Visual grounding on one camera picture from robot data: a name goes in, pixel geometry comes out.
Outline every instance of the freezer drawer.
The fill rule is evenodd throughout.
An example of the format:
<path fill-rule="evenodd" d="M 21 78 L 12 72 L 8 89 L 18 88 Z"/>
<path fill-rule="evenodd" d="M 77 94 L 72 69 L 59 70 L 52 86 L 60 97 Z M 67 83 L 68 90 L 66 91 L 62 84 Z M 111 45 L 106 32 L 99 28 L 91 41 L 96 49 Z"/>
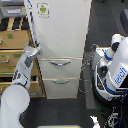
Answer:
<path fill-rule="evenodd" d="M 47 99 L 77 98 L 79 79 L 44 79 Z"/>
<path fill-rule="evenodd" d="M 30 12 L 42 47 L 38 58 L 83 56 L 92 0 L 31 0 L 31 9 L 27 0 L 24 1 L 32 35 Z M 49 13 L 43 17 L 40 14 L 44 6 Z"/>
<path fill-rule="evenodd" d="M 82 58 L 38 60 L 42 78 L 74 78 L 80 77 Z"/>

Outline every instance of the cable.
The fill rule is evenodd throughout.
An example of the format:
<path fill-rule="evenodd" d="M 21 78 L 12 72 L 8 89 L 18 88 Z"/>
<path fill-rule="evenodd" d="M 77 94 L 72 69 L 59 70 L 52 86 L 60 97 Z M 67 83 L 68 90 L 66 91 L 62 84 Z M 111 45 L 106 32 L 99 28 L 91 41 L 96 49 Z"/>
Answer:
<path fill-rule="evenodd" d="M 122 107 L 123 107 L 124 98 L 125 98 L 125 96 L 127 95 L 127 93 L 128 93 L 128 91 L 125 92 L 124 97 L 123 97 L 123 99 L 122 99 L 122 103 L 121 103 L 121 115 L 120 115 L 120 122 L 119 122 L 119 126 L 118 126 L 118 128 L 120 128 L 120 126 L 121 126 L 121 120 L 122 120 Z"/>
<path fill-rule="evenodd" d="M 98 3 L 100 3 L 100 4 L 104 4 L 105 2 L 106 2 L 106 0 L 97 0 L 98 1 Z"/>
<path fill-rule="evenodd" d="M 92 44 L 92 46 L 91 46 L 91 51 L 92 51 L 92 52 L 94 52 L 93 49 L 92 49 L 93 46 L 96 46 L 97 48 L 99 48 L 99 46 L 98 46 L 97 44 Z"/>
<path fill-rule="evenodd" d="M 88 93 L 88 92 L 90 92 L 90 91 L 92 90 L 92 83 L 91 83 L 89 80 L 83 80 L 83 81 L 89 82 L 89 83 L 91 84 L 91 87 L 90 87 L 90 89 L 89 89 L 88 91 L 82 91 L 82 90 L 80 89 L 80 86 L 79 86 L 79 91 L 82 92 L 82 93 Z"/>

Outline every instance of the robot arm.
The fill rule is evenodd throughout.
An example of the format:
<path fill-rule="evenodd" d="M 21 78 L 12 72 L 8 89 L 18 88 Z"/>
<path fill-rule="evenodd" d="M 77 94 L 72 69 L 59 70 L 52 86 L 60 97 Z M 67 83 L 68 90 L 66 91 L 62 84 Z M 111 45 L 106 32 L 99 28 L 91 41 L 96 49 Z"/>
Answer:
<path fill-rule="evenodd" d="M 26 46 L 25 53 L 20 57 L 11 85 L 4 91 L 1 98 L 0 128 L 23 128 L 19 123 L 20 114 L 29 106 L 32 60 L 37 57 L 41 47 Z"/>

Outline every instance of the sticker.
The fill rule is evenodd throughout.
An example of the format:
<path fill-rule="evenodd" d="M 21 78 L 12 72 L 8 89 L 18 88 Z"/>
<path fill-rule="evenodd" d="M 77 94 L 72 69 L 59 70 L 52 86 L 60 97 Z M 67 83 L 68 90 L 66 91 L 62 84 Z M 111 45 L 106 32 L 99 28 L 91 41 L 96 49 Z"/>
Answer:
<path fill-rule="evenodd" d="M 14 58 L 20 58 L 22 54 L 13 54 Z"/>
<path fill-rule="evenodd" d="M 1 58 L 6 58 L 6 56 L 5 55 L 1 55 Z"/>
<path fill-rule="evenodd" d="M 47 3 L 37 4 L 39 17 L 49 17 L 49 5 Z"/>
<path fill-rule="evenodd" d="M 8 68 L 9 70 L 12 70 L 13 68 Z"/>
<path fill-rule="evenodd" d="M 7 34 L 9 39 L 13 39 L 13 35 L 12 34 Z"/>

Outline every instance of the white robot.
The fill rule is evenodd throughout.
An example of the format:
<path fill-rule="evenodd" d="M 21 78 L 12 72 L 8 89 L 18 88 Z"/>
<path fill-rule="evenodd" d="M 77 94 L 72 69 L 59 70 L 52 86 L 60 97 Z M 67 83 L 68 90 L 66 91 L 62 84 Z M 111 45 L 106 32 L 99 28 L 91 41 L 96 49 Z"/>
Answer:
<path fill-rule="evenodd" d="M 120 20 L 128 34 L 128 11 L 121 12 Z M 114 34 L 111 47 L 96 48 L 94 70 L 94 94 L 101 103 L 115 106 L 128 91 L 128 37 Z"/>
<path fill-rule="evenodd" d="M 19 122 L 20 114 L 29 106 L 29 87 L 32 60 L 41 50 L 26 46 L 15 68 L 11 85 L 4 91 L 1 98 L 0 128 L 23 128 Z"/>

